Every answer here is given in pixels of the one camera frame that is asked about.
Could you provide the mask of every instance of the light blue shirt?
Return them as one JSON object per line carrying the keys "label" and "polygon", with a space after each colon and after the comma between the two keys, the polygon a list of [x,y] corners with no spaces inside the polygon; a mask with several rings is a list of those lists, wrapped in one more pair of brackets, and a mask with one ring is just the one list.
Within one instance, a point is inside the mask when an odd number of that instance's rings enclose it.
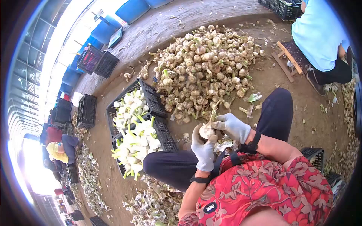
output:
{"label": "light blue shirt", "polygon": [[348,36],[325,0],[303,0],[307,7],[292,24],[295,44],[309,62],[320,71],[330,71],[338,57],[338,46],[347,51]]}

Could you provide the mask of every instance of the yellow shirt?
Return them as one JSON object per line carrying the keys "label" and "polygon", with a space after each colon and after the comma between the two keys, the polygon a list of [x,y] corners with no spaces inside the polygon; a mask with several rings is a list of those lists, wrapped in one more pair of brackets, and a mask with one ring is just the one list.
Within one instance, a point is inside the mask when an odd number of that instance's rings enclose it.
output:
{"label": "yellow shirt", "polygon": [[68,158],[67,154],[65,152],[58,153],[58,147],[59,147],[58,143],[50,142],[48,144],[48,146],[46,147],[46,150],[48,151],[49,156],[53,157],[56,160],[62,161],[64,163],[68,163],[69,158]]}

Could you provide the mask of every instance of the wooden stick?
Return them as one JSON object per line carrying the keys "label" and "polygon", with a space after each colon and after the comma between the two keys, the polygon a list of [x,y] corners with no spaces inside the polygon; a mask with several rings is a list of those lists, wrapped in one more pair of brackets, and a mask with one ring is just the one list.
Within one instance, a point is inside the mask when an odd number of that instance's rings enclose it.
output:
{"label": "wooden stick", "polygon": [[297,70],[293,70],[293,71],[290,73],[290,75],[293,76],[293,75],[295,75],[297,72],[298,72]]}
{"label": "wooden stick", "polygon": [[297,64],[297,62],[295,61],[295,59],[292,57],[292,55],[290,55],[290,53],[288,52],[288,50],[283,46],[282,43],[280,43],[280,41],[277,42],[279,48],[281,50],[283,50],[285,53],[285,55],[289,58],[289,60],[292,62],[292,64],[294,65],[295,69],[298,71],[299,74],[301,74],[303,71],[302,69],[299,67],[299,65]]}
{"label": "wooden stick", "polygon": [[288,71],[288,69],[286,68],[286,66],[283,64],[283,62],[279,59],[279,57],[275,54],[275,53],[272,53],[271,54],[274,59],[277,61],[277,63],[279,64],[279,66],[282,68],[282,70],[284,71],[285,75],[288,77],[290,83],[293,83],[294,82],[294,79],[293,77],[290,75],[290,72]]}
{"label": "wooden stick", "polygon": [[280,52],[279,54],[278,54],[278,58],[280,58],[281,56],[283,56],[285,54],[285,51],[283,50],[282,52]]}

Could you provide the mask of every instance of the black pants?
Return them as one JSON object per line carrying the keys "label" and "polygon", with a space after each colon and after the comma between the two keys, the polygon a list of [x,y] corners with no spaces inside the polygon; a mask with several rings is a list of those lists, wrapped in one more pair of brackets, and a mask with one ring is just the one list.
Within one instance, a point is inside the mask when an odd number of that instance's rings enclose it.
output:
{"label": "black pants", "polygon": [[62,144],[68,156],[68,164],[73,164],[75,161],[75,147],[78,145],[78,142],[78,137],[71,137],[66,134],[62,135]]}
{"label": "black pants", "polygon": [[347,83],[352,79],[352,70],[348,64],[346,64],[339,57],[334,63],[334,68],[327,72],[322,72],[317,69],[314,71],[316,79],[319,85],[330,84],[333,82]]}
{"label": "black pants", "polygon": [[[263,102],[256,130],[261,134],[287,142],[293,120],[293,100],[290,92],[275,89]],[[143,161],[148,175],[181,191],[190,186],[198,160],[192,151],[154,152]]]}

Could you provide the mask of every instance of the knee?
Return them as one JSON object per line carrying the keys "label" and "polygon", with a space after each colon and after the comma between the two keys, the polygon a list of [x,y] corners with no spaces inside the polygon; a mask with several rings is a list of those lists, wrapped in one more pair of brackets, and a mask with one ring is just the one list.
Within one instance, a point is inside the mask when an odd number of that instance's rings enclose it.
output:
{"label": "knee", "polygon": [[158,154],[159,153],[157,153],[157,152],[149,153],[144,158],[144,160],[143,160],[143,171],[146,174],[153,176],[154,173],[156,172],[156,169],[157,169],[157,166],[158,166],[157,160],[159,159]]}
{"label": "knee", "polygon": [[284,101],[292,101],[292,94],[287,89],[278,87],[274,89],[272,94],[278,96],[279,99],[282,99]]}

